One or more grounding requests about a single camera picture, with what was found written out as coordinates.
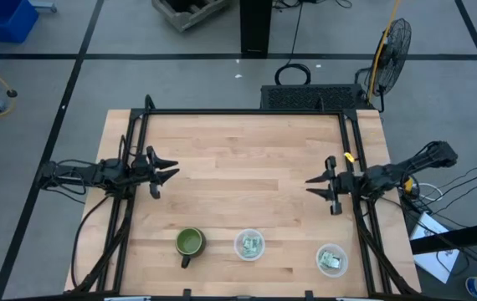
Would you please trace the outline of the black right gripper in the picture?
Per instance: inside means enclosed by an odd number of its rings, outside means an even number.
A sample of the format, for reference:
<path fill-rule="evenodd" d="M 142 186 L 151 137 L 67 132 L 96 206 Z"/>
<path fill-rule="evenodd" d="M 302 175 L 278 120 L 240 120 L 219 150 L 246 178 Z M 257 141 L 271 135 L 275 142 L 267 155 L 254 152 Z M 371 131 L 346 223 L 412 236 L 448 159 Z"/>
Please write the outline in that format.
<path fill-rule="evenodd" d="M 325 160 L 326 170 L 320 175 L 309 180 L 306 183 L 322 183 L 328 181 L 327 189 L 307 188 L 308 192 L 322 197 L 326 201 L 331 201 L 331 215 L 342 214 L 342 204 L 338 196 L 340 194 L 349 194 L 353 189 L 354 175 L 351 171 L 344 171 L 336 174 L 336 158 L 328 156 Z"/>

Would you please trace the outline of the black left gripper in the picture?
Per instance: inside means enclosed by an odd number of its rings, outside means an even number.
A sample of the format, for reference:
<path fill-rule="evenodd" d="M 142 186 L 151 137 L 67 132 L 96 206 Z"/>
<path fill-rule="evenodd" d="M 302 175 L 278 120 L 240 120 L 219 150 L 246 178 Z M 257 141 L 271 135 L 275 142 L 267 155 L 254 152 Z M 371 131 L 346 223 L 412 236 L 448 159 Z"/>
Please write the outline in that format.
<path fill-rule="evenodd" d="M 146 154 L 142 153 L 135 156 L 131 163 L 134 174 L 143 177 L 142 182 L 149 181 L 150 194 L 154 199 L 159 199 L 161 194 L 158 186 L 162 186 L 166 181 L 175 176 L 180 170 L 172 169 L 168 171 L 156 171 L 156 169 L 167 169 L 178 164 L 177 161 L 169 161 L 160 158 L 152 146 L 146 148 Z"/>

